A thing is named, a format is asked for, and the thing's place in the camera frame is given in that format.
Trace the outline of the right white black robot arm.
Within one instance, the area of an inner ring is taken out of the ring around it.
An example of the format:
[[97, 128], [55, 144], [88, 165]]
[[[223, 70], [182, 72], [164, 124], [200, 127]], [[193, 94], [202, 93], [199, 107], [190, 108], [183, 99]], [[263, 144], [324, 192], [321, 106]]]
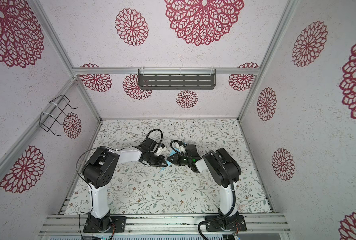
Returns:
[[173, 165], [187, 166], [196, 174], [208, 171], [220, 187], [217, 221], [226, 226], [237, 220], [235, 191], [242, 171], [239, 164], [224, 148], [210, 151], [203, 156], [199, 156], [196, 149], [189, 150], [186, 154], [175, 152], [167, 158], [167, 161]]

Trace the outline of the light blue square paper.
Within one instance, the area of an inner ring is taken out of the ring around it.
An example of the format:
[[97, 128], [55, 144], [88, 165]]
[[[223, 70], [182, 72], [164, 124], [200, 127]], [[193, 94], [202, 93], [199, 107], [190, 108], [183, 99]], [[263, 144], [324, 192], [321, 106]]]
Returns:
[[160, 171], [162, 172], [162, 171], [166, 170], [168, 167], [176, 165], [177, 161], [178, 161], [178, 154], [171, 152], [171, 154], [166, 158], [167, 166], [161, 168]]

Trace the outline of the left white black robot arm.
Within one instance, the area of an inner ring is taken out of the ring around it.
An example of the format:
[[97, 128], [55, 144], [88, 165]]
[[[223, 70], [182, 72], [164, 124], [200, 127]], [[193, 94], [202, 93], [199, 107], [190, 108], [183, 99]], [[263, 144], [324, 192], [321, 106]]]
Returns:
[[125, 217], [112, 220], [108, 204], [108, 184], [112, 180], [118, 164], [129, 162], [147, 163], [147, 166], [163, 168], [168, 164], [162, 155], [167, 148], [162, 145], [154, 150], [146, 150], [139, 146], [114, 150], [98, 147], [82, 168], [84, 181], [91, 188], [92, 210], [87, 214], [83, 229], [84, 233], [105, 233], [114, 225], [118, 232], [124, 231]]

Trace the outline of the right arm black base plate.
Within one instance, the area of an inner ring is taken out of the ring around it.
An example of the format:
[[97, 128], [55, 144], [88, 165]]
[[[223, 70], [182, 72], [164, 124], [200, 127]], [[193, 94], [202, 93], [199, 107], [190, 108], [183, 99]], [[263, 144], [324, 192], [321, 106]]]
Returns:
[[244, 217], [235, 213], [223, 220], [206, 222], [206, 230], [207, 232], [245, 232], [247, 225]]

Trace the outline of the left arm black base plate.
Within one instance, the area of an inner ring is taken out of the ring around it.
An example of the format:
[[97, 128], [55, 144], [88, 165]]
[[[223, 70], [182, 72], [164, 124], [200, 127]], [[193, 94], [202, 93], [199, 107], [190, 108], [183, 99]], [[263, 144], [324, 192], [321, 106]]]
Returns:
[[104, 217], [97, 219], [93, 216], [88, 216], [83, 233], [123, 233], [126, 226], [127, 217]]

